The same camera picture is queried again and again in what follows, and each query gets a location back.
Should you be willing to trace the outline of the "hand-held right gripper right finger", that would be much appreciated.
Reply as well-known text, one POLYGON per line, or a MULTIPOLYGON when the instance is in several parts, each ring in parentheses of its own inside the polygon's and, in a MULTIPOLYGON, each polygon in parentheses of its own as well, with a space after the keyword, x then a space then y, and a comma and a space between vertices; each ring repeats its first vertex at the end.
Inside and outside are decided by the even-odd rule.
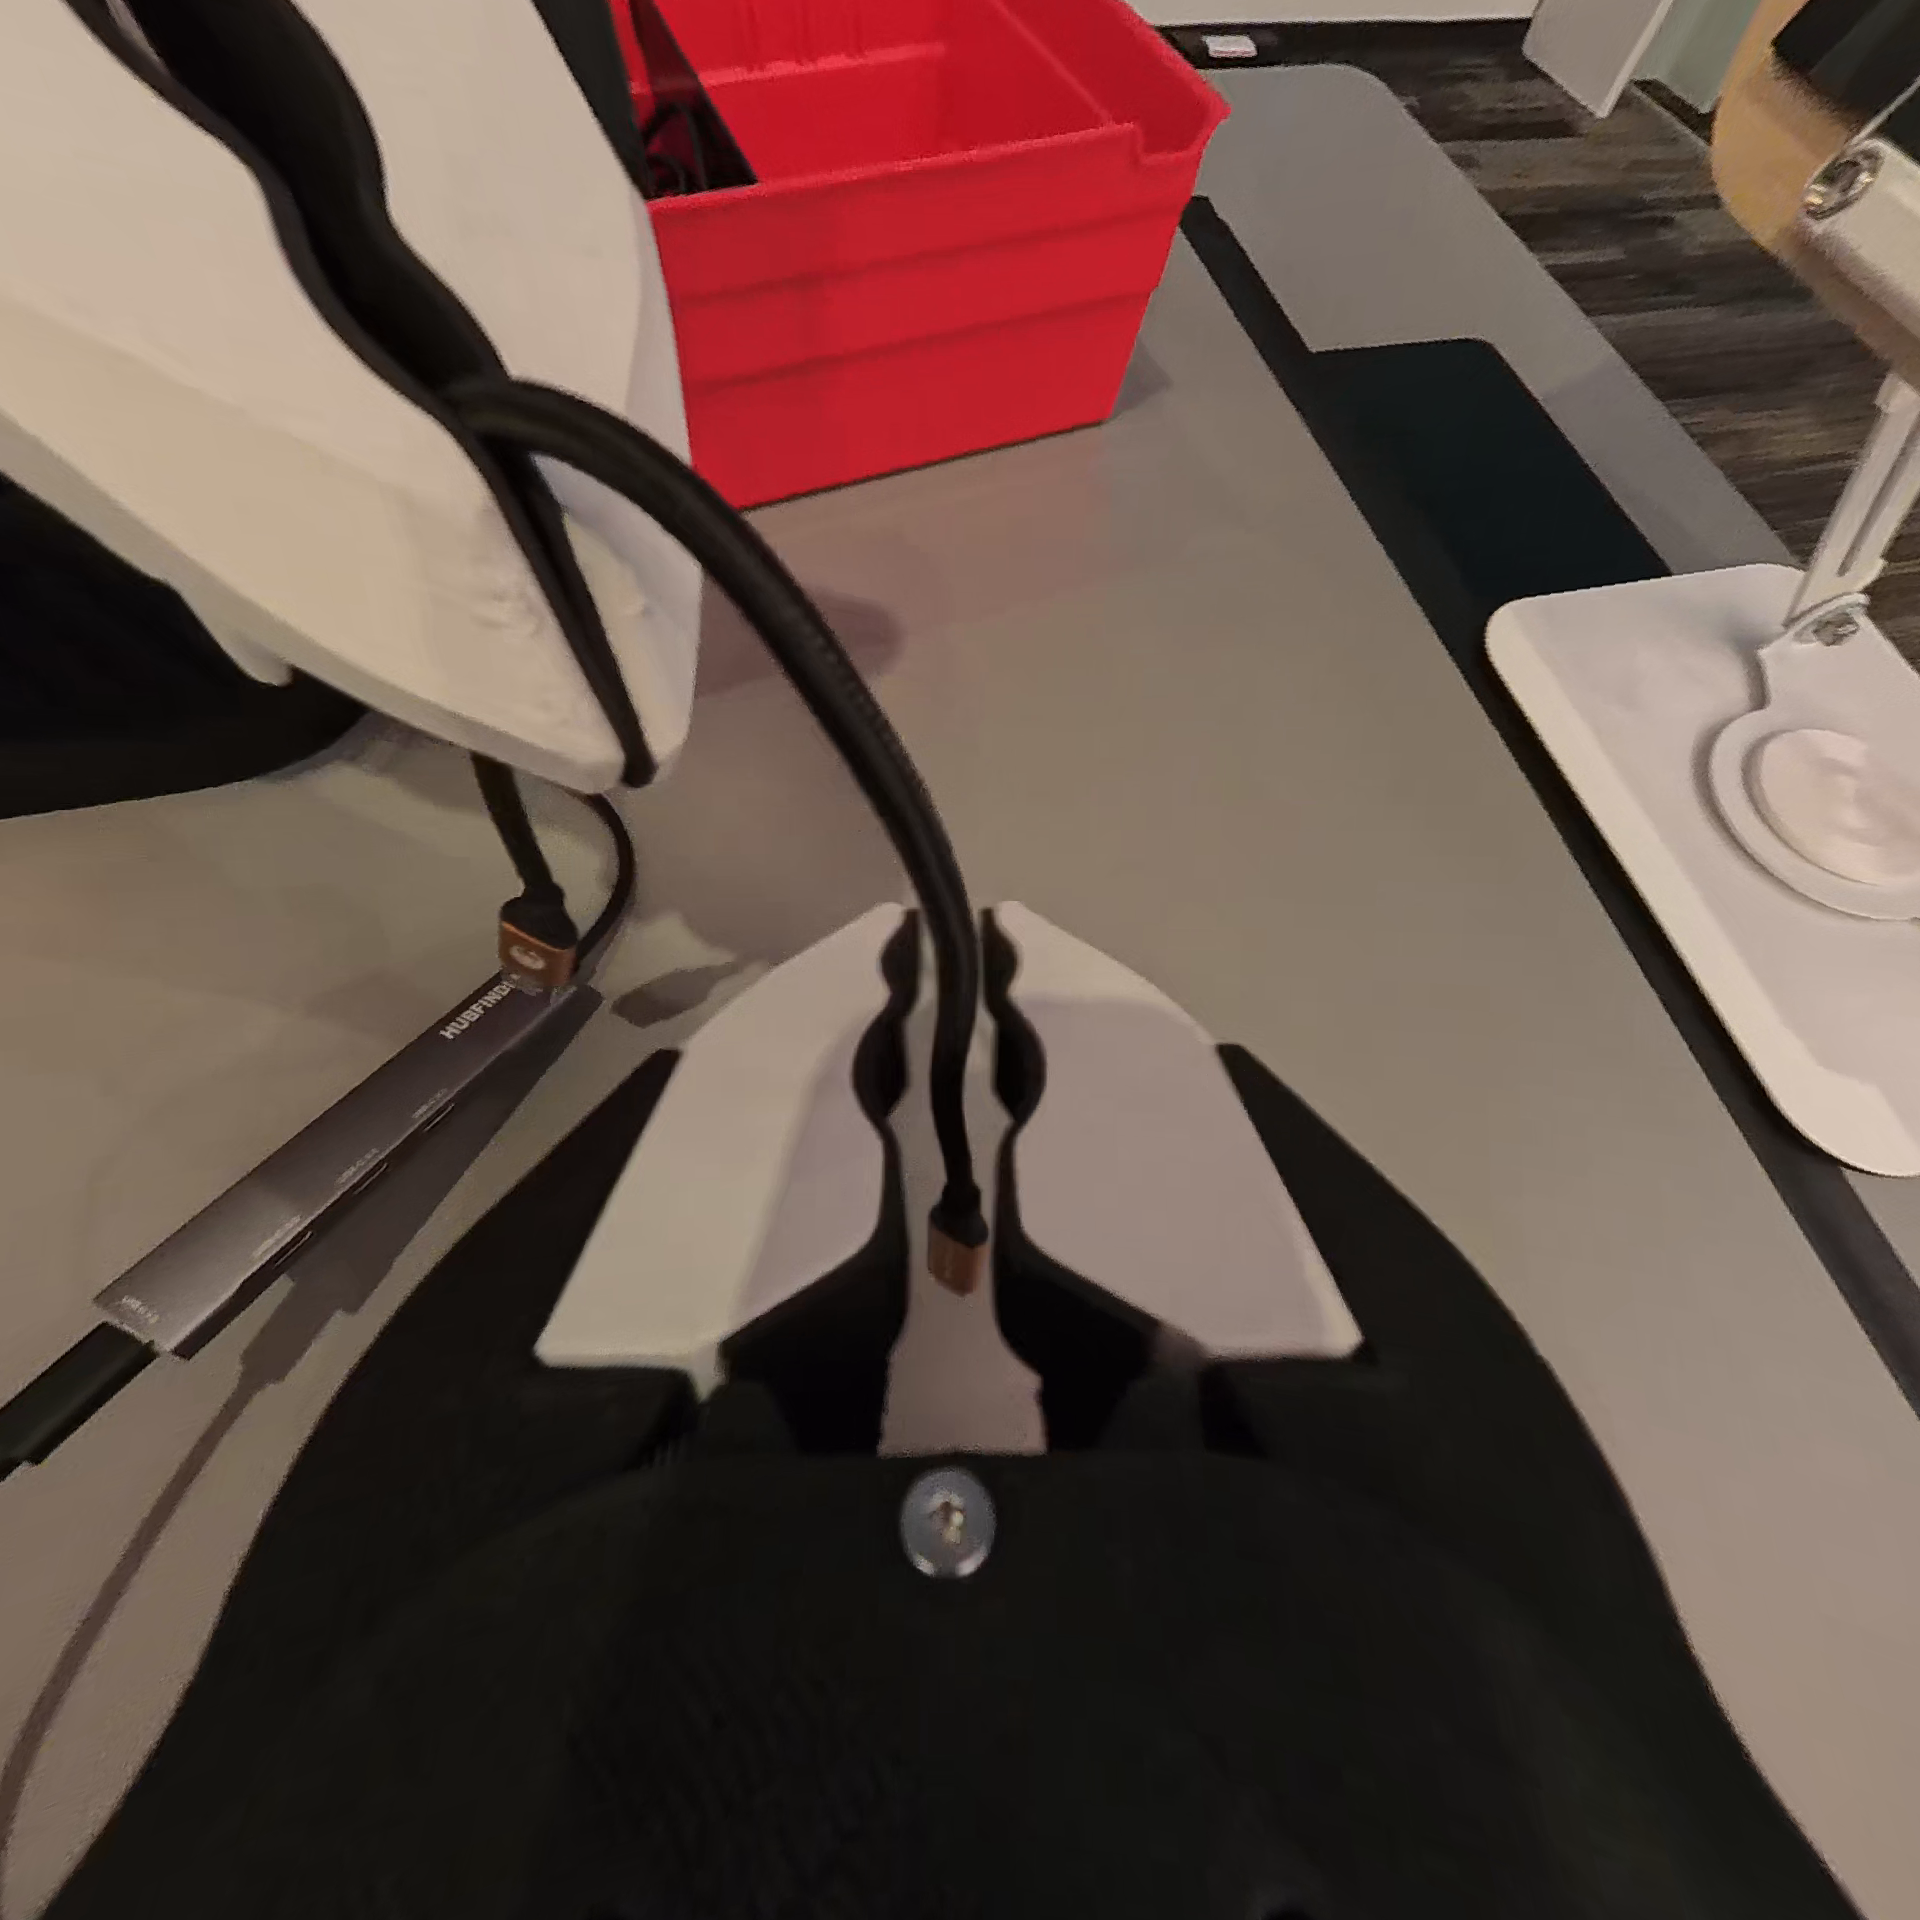
POLYGON ((1011 1011, 1040 1045, 1013 1196, 1037 1249, 1206 1359, 1341 1359, 1361 1328, 1214 1037, 1021 903, 1011 1011))

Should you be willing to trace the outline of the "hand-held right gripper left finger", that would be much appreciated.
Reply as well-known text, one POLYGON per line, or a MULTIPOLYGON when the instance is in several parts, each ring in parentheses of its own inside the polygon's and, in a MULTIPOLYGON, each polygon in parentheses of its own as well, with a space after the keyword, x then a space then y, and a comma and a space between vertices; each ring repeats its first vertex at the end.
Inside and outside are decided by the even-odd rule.
POLYGON ((737 991, 675 1060, 534 1340, 550 1369, 720 1376, 725 1344, 880 1225, 885 1119, 857 1102, 880 960, 922 934, 885 903, 737 991))

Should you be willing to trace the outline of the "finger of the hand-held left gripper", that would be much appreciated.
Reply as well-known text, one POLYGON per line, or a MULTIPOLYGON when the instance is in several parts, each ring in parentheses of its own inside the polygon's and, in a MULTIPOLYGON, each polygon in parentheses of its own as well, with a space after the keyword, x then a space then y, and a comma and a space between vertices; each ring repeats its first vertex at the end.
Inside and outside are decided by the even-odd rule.
POLYGON ((5 465, 211 616, 585 791, 627 695, 557 500, 338 307, 273 159, 86 4, 5 4, 5 465))
POLYGON ((226 126, 298 219, 308 302, 370 374, 390 532, 380 609, 325 640, 360 699, 579 791, 656 780, 688 732, 705 573, 603 480, 490 438, 475 399, 561 393, 688 454, 666 276, 603 4, 226 4, 226 126))

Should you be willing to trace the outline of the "dark grey usb hub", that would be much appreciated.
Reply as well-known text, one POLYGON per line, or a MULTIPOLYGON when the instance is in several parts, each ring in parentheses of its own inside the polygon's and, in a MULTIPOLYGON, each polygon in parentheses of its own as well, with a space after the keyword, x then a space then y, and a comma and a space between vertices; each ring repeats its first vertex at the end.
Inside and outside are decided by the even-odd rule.
POLYGON ((532 993, 494 976, 137 1260, 96 1311, 154 1352, 200 1352, 500 1064, 598 1004, 589 982, 532 993))

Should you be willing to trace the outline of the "red plastic bin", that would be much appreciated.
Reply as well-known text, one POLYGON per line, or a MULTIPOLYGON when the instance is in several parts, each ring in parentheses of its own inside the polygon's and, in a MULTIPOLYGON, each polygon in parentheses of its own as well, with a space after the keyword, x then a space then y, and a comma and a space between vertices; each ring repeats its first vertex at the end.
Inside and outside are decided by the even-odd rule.
POLYGON ((741 509, 1105 422, 1230 108, 1120 1, 610 4, 741 509))

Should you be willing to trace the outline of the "white tablet stand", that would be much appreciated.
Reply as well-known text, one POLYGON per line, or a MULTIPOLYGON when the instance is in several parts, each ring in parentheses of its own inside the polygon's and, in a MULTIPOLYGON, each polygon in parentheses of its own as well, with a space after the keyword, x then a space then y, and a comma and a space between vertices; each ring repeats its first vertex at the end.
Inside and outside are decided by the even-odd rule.
POLYGON ((1790 1126, 1917 1173, 1917 676, 1868 613, 1917 493, 1915 4, 1762 4, 1722 204, 1886 364, 1804 569, 1530 597, 1486 653, 1790 1126))

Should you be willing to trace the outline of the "white desk leg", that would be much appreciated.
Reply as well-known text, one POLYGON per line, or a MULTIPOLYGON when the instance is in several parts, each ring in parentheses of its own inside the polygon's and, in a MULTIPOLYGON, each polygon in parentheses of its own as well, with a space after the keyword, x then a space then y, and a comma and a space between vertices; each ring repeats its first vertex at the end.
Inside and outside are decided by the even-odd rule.
POLYGON ((1674 85, 1696 11, 1694 1, 1541 1, 1520 51, 1572 104, 1605 118, 1635 83, 1674 85))

